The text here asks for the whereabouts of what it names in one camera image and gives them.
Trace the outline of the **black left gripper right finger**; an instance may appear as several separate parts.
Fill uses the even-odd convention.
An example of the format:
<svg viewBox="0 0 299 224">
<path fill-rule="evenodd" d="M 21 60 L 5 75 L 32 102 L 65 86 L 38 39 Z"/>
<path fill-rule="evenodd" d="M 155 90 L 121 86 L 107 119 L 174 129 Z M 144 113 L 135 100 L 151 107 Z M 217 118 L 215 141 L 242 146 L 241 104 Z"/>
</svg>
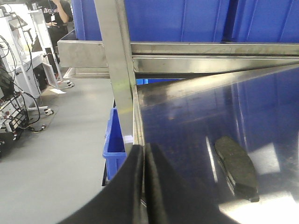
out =
<svg viewBox="0 0 299 224">
<path fill-rule="evenodd" d="M 210 200 L 194 190 L 167 161 L 155 143 L 145 146 L 145 196 L 151 224 L 235 224 Z"/>
</svg>

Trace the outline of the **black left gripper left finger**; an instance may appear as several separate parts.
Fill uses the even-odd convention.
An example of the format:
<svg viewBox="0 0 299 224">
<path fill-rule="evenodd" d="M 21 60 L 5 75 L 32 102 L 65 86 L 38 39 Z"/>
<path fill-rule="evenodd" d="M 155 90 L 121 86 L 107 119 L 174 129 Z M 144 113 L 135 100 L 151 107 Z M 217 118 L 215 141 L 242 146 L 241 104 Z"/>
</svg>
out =
<svg viewBox="0 0 299 224">
<path fill-rule="evenodd" d="M 120 170 L 104 189 L 60 224 L 139 224 L 143 148 L 133 145 Z"/>
</svg>

